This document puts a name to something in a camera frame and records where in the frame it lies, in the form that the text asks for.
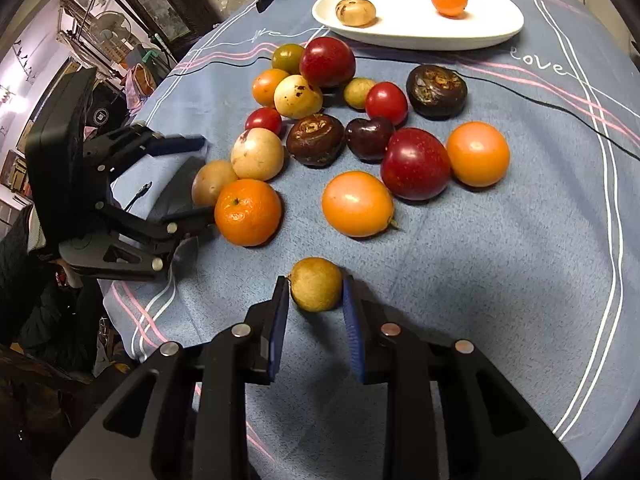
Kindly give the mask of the mandarin orange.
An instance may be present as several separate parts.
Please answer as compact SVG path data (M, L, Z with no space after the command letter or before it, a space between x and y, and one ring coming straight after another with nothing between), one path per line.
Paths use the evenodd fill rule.
M257 247L277 232L282 218L278 193L266 182L240 179L226 185L215 206L215 223L229 243Z

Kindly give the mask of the pale round fruit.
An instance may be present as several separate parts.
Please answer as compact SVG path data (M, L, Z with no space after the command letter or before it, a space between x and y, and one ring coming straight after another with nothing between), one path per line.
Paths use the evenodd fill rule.
M277 177L284 166L285 147L272 131L251 128L236 139L230 162L240 179L269 181Z

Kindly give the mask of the small red tomato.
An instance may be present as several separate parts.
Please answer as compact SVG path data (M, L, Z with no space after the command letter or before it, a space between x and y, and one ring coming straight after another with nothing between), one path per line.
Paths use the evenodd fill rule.
M250 130L263 128L280 136L282 129L282 117L272 107L261 107L251 112L246 118L244 129Z

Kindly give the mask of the dark mangosteen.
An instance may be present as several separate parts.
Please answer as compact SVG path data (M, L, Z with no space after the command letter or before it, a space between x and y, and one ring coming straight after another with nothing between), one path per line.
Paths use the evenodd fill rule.
M342 123L333 116L320 113L299 119L286 138L288 154L310 168L332 165L345 144Z
M421 64L406 80L406 92L413 110L427 119L459 115L465 107L468 86L449 68Z

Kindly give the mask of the small tan longan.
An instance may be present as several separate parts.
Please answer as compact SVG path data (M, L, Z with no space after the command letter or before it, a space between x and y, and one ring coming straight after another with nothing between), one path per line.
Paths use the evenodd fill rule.
M333 262L323 258L299 260L292 267L288 280L297 307L306 312L332 310L342 296L342 271Z

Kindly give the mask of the orange persimmon fruit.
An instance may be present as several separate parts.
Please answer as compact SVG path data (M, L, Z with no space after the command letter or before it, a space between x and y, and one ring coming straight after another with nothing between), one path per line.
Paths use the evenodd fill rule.
M324 188L321 209L337 232L366 238L385 231L393 222L395 206L386 186L363 171L347 171Z

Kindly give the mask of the dark cherry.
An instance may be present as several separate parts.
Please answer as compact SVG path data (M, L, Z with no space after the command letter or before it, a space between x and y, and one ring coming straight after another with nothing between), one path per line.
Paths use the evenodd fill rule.
M356 118L345 129L349 149L362 162L382 162L390 138L395 133L393 123L385 117Z

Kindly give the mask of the red cherry tomato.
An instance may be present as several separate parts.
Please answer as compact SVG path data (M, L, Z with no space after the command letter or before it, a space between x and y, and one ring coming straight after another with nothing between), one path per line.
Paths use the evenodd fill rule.
M408 117L408 100L396 84L383 81L375 84L368 92L364 109L370 118L386 118L394 126L398 126Z

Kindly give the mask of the large red apple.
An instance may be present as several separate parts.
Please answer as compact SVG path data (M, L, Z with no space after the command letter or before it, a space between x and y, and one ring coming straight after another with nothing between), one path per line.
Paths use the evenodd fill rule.
M390 138L381 179L390 192L409 202L439 196L452 175L444 144L419 128L401 128Z

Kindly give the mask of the large red plum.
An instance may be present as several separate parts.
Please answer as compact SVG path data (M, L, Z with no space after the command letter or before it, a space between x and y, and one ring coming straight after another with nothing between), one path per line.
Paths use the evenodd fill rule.
M356 58L344 41L319 37L307 44L300 58L299 70L313 86L331 88L355 76Z

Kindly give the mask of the big orange fruit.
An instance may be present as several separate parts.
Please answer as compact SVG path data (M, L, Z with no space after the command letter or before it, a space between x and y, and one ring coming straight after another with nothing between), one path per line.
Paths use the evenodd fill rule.
M497 128L486 122L457 126L448 136L446 149L454 176L470 188L489 188L509 168L509 144Z

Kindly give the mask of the orange tomato left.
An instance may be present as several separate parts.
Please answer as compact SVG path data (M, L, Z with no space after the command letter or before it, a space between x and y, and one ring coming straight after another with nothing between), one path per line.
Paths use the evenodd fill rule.
M270 68L260 73L252 83L252 97L263 107L274 107L274 92L277 86L290 76L280 68Z

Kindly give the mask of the yellow spotted fruit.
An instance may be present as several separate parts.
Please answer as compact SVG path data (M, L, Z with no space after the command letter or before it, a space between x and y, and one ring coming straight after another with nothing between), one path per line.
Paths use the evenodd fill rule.
M274 90L273 102L281 116L302 119L320 112L323 96L302 75L291 75L278 84Z

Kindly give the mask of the small yellow fruit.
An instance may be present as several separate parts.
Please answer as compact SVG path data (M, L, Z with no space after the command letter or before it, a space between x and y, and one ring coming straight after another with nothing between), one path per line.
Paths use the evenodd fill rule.
M366 108L367 96L376 85L376 81L369 78L355 77L343 89L346 104L354 110Z

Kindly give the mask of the blue striped tablecloth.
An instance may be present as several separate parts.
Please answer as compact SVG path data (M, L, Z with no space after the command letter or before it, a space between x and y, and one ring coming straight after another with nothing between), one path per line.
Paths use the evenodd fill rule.
M446 142L464 122L487 122L509 143L506 177L484 192L451 182L437 200L394 200L399 229L354 240L332 229L320 198L343 171L378 177L347 149L313 170L291 160L271 185L283 223L266 246L229 244L216 231L187 240L170 280L102 282L125 350L144 360L165 340L209 341L271 296L278 275L306 257L351 273L390 318L449 344L471 339L572 453L583 477L614 445L639 402L639 72L577 0L512 0L523 30L469 53L352 44L357 74L403 87L413 66L466 77L469 99L450 122L410 113L408 125ZM253 79L280 44L328 36L314 0L252 0L204 36L146 102L137 122L206 136L189 155L145 157L114 184L141 218L188 209L202 159L227 158L257 104ZM249 386L250 460L264 479L379 479L385 387L352 374L342 312L304 315L292 304L280 373Z

